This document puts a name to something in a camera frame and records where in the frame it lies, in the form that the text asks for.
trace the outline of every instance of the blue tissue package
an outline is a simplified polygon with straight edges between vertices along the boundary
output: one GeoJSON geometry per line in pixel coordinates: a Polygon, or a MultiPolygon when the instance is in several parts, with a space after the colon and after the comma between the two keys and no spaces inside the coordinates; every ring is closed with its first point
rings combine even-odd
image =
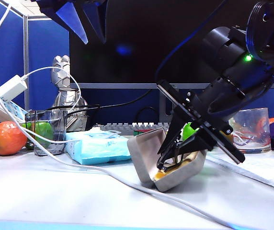
{"type": "Polygon", "coordinates": [[[72,159],[83,165],[124,161],[131,158],[127,138],[112,131],[80,131],[66,134],[66,151],[72,159]]]}

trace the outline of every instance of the power adapter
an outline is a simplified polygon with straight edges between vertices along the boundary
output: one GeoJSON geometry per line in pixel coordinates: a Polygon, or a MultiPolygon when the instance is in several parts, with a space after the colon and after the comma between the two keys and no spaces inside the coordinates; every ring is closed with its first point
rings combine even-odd
{"type": "Polygon", "coordinates": [[[25,81],[23,81],[19,75],[15,75],[0,86],[0,98],[5,102],[10,102],[26,89],[27,86],[25,81]]]}

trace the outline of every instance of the orange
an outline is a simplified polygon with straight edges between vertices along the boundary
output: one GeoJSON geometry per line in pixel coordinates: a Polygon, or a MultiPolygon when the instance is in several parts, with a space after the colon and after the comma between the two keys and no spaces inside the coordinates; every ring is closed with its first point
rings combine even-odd
{"type": "Polygon", "coordinates": [[[26,144],[26,140],[26,136],[13,121],[0,123],[0,155],[17,153],[26,144]]]}

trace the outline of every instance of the desk surface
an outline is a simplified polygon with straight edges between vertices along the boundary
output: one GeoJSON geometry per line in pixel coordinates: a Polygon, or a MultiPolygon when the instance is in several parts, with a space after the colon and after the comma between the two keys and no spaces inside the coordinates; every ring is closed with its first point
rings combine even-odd
{"type": "MultiPolygon", "coordinates": [[[[72,162],[67,154],[59,156],[72,162]]],[[[131,161],[102,165],[140,184],[131,161]]],[[[274,230],[274,188],[205,161],[166,192],[228,222],[274,230]]],[[[94,171],[32,152],[0,156],[0,220],[164,229],[225,229],[94,171]]]]}

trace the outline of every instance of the white keyboard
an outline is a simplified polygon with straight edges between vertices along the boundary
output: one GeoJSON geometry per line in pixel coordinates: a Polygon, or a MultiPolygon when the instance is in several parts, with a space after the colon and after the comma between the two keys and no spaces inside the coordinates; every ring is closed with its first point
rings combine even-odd
{"type": "Polygon", "coordinates": [[[134,131],[137,130],[148,130],[148,129],[157,129],[163,127],[165,131],[169,129],[168,123],[107,123],[106,125],[98,125],[101,130],[108,131],[108,130],[116,130],[121,132],[120,135],[122,136],[133,136],[134,131]]]}

